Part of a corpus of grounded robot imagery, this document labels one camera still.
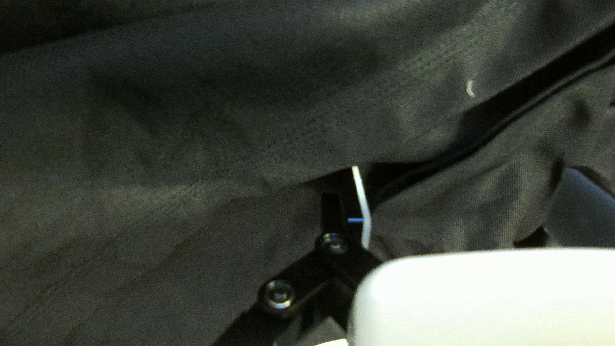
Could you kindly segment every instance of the cloth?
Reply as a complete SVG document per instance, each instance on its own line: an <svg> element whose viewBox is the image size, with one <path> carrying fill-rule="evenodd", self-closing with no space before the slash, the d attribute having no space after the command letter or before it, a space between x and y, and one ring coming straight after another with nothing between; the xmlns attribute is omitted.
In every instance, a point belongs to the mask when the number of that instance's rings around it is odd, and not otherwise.
<svg viewBox="0 0 615 346"><path fill-rule="evenodd" d="M513 247L566 167L615 182L612 1L0 9L0 345L211 344L353 165L383 259Z"/></svg>

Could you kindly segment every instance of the black metal bracket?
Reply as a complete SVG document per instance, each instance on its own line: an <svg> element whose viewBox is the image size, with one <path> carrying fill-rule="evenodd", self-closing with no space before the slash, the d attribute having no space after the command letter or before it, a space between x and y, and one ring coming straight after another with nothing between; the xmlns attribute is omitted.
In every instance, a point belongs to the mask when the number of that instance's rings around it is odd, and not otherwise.
<svg viewBox="0 0 615 346"><path fill-rule="evenodd" d="M213 346L294 346L331 316L344 330L361 280L381 262L361 245L362 215L351 169L321 199L314 250L264 283L258 300Z"/></svg>

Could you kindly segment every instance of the stitched seam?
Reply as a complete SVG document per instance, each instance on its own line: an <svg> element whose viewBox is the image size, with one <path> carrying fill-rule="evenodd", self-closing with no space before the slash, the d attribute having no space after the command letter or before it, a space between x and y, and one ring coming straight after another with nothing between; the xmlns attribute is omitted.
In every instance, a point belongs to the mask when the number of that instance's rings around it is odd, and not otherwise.
<svg viewBox="0 0 615 346"><path fill-rule="evenodd" d="M518 5L519 4L517 3L509 4L506 7L500 8L499 11L503 12L503 14L501 14L503 16L510 16L513 13L506 12L506 11L510 11L513 8L517 7ZM485 18L487 15L490 15L490 14L491 12L484 12L481 15L475 17L473 20L468 21L468 24L466 25L471 25L472 23L482 20L483 18ZM401 88L407 86L406 84L408 82L417 80L420 74L428 72L438 67L440 64L444 62L450 61L453 55L459 52L462 52L464 50L467 50L467 47L470 46L469 44L467 44L468 42L474 43L478 41L479 39L483 38L484 36L484 33L481 33L481 36L475 35L473 38L471 38L468 41L463 40L464 38L467 38L468 36L471 36L472 34L473 33L471 32L463 31L461 34L458 34L456 36L453 36L452 38L447 39L446 43L440 44L438 47L439 49L436 50L434 54L420 57L420 58L417 58L416 60L411 60L410 62L406 62L405 64L403 64L403 67L398 68L397 72L393 76L387 79L388 86L384 88L385 91L380 94L381 95L380 97L381 98L390 97L392 94L399 92ZM439 52L446 50L446 44L450 42L457 42L457 41L465 41L466 45L459 47L455 50L450 50L446 53L442 53L439 55L438 59L433 58L434 55L437 55ZM416 75L415 76L405 76L408 73L408 69L412 67L416 68L415 70ZM379 85L373 85L367 90L367 92L374 93L374 91L378 90L378 88L379 88ZM336 93L337 91L331 91L326 94L326 97L335 96ZM339 115L336 116L338 114L338 112L336 111L340 110L341 108L346 108L343 113L355 113L358 111L364 112L364 111L373 109L374 107L373 105L367 105L366 107L365 102L358 102L359 100L363 100L363 98L355 99L352 102L347 100L342 105L331 107L329 110L325 112L327 115L333 115L331 116L331 119L339 119ZM304 125L301 129L298 129L293 132L287 132L283 137L267 145L267 147L264 150L261 150L251 156L244 156L243 158L237 159L231 163L228 163L222 166L221 169L206 172L204 176L211 179L211 178L221 176L222 174L234 174L234 173L249 171L251 169L251 167L249 166L254 165L258 161L260 161L260 159L263 156L274 153L276 151L277 152L284 151L285 149L287 149L288 147L292 145L299 145L299 144L307 142L306 137L308 135L311 135L316 130L325 127L326 124L322 123L323 119L325 119L325 115L317 116L314 119L312 119L309 124ZM347 117L342 118L342 123L345 123L346 121L348 121ZM292 135L297 135L299 132L303 132L300 134L299 141L293 141L289 139ZM113 258L116 255L117 251L125 248L132 241L137 239L140 235L146 233L147 227L150 226L152 223L154 223L157 219L160 219L161 217L167 216L175 212L179 207L181 207L183 203L185 203L186 198L191 196L190 193L192 191L199 189L200 184L201 184L200 182L195 183L193 186L186 188L182 192L179 192L176 195L176 197L174 197L173 201L169 202L164 207L160 207L159 209L156 209L155 211L148 213L148 215L136 221L126 231L122 232L120 235L116 236L113 240L111 240L108 246L101 248L95 256L91 257L88 260L85 260L82 265L70 271L69 273L64 275L62 278L60 278L59 280L56 280L56 282L50 285L50 288L48 288L41 296L39 296L39 298L37 298L30 306L26 307L24 311L21 314L19 314L19 316L15 320L13 320L7 325L7 327L5 328L5 331L6 331L5 336L0 340L6 340L12 337L16 332L18 332L20 326L22 327L28 326L35 319L37 313L44 311L49 306L52 299L57 296L57 294L61 291L63 287L68 286L71 283L77 281L79 278L87 275L92 270L96 269L99 264L109 261L109 259Z"/></svg>

